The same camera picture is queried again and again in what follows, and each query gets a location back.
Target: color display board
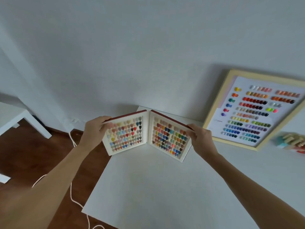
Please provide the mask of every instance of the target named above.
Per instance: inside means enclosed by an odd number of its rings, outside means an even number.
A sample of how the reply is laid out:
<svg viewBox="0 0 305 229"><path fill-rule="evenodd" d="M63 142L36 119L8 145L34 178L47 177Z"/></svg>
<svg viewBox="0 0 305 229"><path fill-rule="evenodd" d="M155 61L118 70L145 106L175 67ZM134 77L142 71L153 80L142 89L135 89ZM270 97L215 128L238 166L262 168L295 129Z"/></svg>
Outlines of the color display board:
<svg viewBox="0 0 305 229"><path fill-rule="evenodd" d="M305 82L231 70L204 123L214 140L258 150L304 106Z"/></svg>
<svg viewBox="0 0 305 229"><path fill-rule="evenodd" d="M102 141L109 155L148 143L182 162L192 145L186 135L191 128L154 110L134 112L106 122L111 124Z"/></svg>

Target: wooden floor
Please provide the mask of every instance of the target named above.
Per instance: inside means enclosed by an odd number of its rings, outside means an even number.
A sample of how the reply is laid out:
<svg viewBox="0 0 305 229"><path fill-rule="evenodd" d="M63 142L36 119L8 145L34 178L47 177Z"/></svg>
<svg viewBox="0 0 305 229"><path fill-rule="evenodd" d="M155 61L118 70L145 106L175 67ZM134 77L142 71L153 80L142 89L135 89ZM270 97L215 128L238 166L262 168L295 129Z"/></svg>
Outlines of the wooden floor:
<svg viewBox="0 0 305 229"><path fill-rule="evenodd" d="M73 148L68 134L51 131L52 137L46 139L25 120L19 124L18 128L11 128L0 136L0 173L11 177L6 184L0 183L2 197L32 187L38 178L53 169ZM74 131L72 137L78 144L81 134ZM86 203L109 159L103 144L86 157L72 182L74 200L82 205ZM81 213L81 207L73 203L69 195L67 191L49 229L88 228L86 215ZM90 216L89 220L90 228L98 224L106 229L114 228Z"/></svg>

